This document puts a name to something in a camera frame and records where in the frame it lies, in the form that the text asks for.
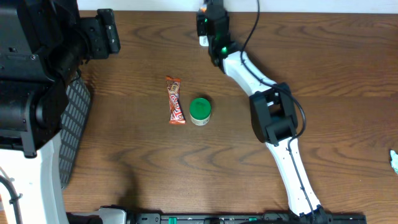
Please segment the green lid jar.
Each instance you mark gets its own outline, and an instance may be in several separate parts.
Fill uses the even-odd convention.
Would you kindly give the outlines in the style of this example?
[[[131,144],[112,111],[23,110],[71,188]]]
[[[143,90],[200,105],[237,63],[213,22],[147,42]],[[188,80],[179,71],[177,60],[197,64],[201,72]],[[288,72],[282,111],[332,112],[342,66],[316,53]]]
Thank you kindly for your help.
[[[211,104],[205,98],[195,98],[190,103],[190,118],[197,126],[206,125],[211,117]]]

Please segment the red Top chocolate bar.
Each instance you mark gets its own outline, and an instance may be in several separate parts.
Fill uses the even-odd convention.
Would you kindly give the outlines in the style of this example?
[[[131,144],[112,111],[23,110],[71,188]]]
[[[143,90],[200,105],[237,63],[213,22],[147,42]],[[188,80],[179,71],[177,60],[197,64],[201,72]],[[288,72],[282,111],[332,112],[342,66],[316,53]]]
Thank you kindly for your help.
[[[166,77],[169,95],[170,124],[185,124],[185,117],[179,103],[180,82],[179,78]]]

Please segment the teal wet wipes pack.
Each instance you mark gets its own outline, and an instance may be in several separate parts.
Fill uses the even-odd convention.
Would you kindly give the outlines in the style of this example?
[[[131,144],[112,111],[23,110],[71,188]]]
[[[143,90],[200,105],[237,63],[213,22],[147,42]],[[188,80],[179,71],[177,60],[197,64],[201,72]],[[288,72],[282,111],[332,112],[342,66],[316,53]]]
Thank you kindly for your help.
[[[396,174],[398,174],[398,154],[394,150],[390,150],[391,167]]]

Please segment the orange tissue pack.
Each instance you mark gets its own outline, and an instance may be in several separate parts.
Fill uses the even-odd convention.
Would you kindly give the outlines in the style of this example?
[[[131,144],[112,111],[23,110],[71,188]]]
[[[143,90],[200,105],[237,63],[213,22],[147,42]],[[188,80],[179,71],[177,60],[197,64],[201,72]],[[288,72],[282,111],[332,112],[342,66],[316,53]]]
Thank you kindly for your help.
[[[201,12],[206,12],[206,10],[207,10],[207,4],[203,4],[203,5],[200,7],[200,10],[201,10]]]

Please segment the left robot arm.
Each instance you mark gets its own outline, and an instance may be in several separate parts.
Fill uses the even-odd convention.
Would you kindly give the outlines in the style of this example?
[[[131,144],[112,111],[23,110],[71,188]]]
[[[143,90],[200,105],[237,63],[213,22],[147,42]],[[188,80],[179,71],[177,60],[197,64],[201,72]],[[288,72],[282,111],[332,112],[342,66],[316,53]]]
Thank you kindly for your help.
[[[1,205],[8,223],[132,223],[111,205],[65,210],[60,151],[81,139],[90,92],[82,64],[119,53],[112,9],[76,1],[1,2]]]

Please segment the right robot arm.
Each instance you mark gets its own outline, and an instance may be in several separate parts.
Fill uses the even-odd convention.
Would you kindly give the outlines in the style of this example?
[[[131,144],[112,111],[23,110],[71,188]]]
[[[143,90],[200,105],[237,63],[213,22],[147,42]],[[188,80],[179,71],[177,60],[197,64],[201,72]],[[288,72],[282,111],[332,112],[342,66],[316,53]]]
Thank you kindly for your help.
[[[251,125],[271,152],[284,183],[292,216],[287,223],[330,223],[315,195],[299,153],[297,114],[304,110],[286,83],[266,77],[249,59],[244,45],[231,38],[229,13],[222,1],[204,1],[197,12],[197,34],[214,66],[249,97]]]

